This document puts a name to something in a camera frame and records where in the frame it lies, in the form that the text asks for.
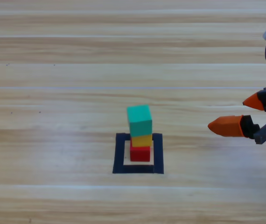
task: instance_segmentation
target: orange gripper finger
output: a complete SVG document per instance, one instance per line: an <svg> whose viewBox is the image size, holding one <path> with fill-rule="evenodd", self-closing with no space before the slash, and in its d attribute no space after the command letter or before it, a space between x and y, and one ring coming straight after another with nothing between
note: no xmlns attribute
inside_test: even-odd
<svg viewBox="0 0 266 224"><path fill-rule="evenodd" d="M262 102L259 100L257 93L254 93L252 96L248 97L243 102L243 105L251 107L253 109L260 110L260 111L264 110L264 106L263 106Z"/></svg>
<svg viewBox="0 0 266 224"><path fill-rule="evenodd" d="M240 125L242 117L243 115L219 117L209 123L208 128L215 134L224 137L244 137Z"/></svg>

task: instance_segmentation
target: block stack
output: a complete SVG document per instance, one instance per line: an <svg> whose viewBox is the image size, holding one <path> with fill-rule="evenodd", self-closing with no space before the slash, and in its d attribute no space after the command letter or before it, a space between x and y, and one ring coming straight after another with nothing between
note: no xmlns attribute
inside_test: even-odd
<svg viewBox="0 0 266 224"><path fill-rule="evenodd" d="M130 128L130 160L149 162L151 156L153 121L148 105L127 108Z"/></svg>

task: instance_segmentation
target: wooden plank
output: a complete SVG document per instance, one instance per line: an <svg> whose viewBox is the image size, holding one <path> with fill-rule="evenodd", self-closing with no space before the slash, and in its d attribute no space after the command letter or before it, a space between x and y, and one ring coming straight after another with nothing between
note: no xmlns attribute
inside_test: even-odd
<svg viewBox="0 0 266 224"><path fill-rule="evenodd" d="M0 87L266 87L266 64L0 64Z"/></svg>
<svg viewBox="0 0 266 224"><path fill-rule="evenodd" d="M183 43L170 37L3 37L0 63L264 63L265 42L248 44Z"/></svg>
<svg viewBox="0 0 266 224"><path fill-rule="evenodd" d="M0 11L19 10L165 10L165 9L237 9L252 10L266 9L266 0L206 0L181 1L181 0L0 0Z"/></svg>
<svg viewBox="0 0 266 224"><path fill-rule="evenodd" d="M0 185L0 204L0 224L133 224L161 220L263 224L266 220L266 189L259 188Z"/></svg>
<svg viewBox="0 0 266 224"><path fill-rule="evenodd" d="M176 37L182 41L243 40L259 43L266 30L266 21L221 22L202 18L202 21L189 21L194 14L0 14L0 37L5 36L52 36L76 37L91 36L140 36Z"/></svg>

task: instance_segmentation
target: green cube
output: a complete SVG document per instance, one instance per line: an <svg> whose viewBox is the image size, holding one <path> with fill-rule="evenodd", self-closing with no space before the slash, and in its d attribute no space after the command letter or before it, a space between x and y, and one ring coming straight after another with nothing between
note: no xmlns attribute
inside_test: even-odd
<svg viewBox="0 0 266 224"><path fill-rule="evenodd" d="M131 137L152 134L153 121L148 105L130 106L127 115Z"/></svg>

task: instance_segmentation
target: table surface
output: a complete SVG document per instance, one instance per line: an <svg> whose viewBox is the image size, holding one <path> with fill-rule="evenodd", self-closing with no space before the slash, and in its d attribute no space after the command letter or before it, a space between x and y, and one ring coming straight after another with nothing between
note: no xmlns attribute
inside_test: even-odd
<svg viewBox="0 0 266 224"><path fill-rule="evenodd" d="M266 143L207 127L266 123L265 31L266 0L0 0L0 224L266 224ZM140 104L165 174L113 174Z"/></svg>

